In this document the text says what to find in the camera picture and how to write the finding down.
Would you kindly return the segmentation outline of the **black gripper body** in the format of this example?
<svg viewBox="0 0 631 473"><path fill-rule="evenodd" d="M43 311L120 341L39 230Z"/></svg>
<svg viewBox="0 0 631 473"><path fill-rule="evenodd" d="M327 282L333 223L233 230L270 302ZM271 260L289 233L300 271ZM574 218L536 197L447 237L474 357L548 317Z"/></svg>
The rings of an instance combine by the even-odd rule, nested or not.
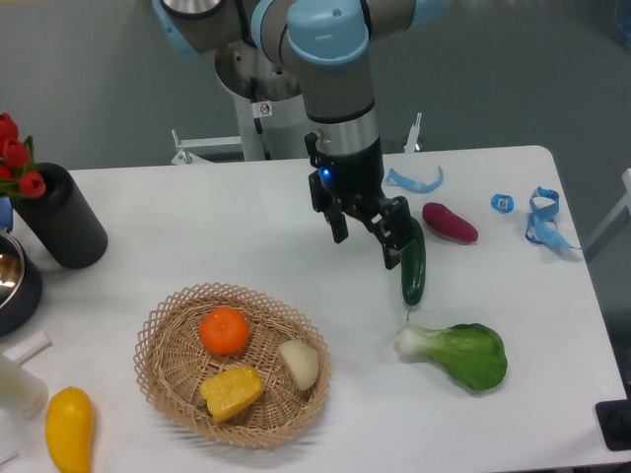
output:
<svg viewBox="0 0 631 473"><path fill-rule="evenodd" d="M368 148L345 155L328 155L320 151L314 132L305 136L310 163L315 171L309 176L314 209L326 219L326 210L336 206L345 217L368 221L376 211L378 197L385 196L382 182L385 176L381 141Z"/></svg>

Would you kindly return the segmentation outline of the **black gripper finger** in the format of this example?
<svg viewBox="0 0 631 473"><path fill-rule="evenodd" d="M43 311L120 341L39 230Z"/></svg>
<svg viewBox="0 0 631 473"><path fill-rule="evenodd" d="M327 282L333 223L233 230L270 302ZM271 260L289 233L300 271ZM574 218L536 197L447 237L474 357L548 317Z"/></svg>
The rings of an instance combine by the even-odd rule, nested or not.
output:
<svg viewBox="0 0 631 473"><path fill-rule="evenodd" d="M330 206L326 210L326 220L328 221L332 237L335 243L341 243L348 238L348 228L346 217L342 210L336 206Z"/></svg>
<svg viewBox="0 0 631 473"><path fill-rule="evenodd" d="M393 269L400 252L413 240L412 218L404 197L378 197L376 211L368 221L369 231L382 246L384 266Z"/></svg>

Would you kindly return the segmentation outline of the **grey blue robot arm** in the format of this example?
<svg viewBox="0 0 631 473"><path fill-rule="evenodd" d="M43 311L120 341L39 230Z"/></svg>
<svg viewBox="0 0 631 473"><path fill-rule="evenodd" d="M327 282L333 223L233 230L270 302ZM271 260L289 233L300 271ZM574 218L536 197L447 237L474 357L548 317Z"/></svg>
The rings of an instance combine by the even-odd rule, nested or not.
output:
<svg viewBox="0 0 631 473"><path fill-rule="evenodd" d="M348 236L347 218L380 242L385 266L395 267L412 241L408 203L388 198L376 117L369 45L436 18L440 1L155 1L164 30L185 54L230 46L249 50L236 74L255 101L264 74L278 70L303 100L305 146L314 209L335 242Z"/></svg>

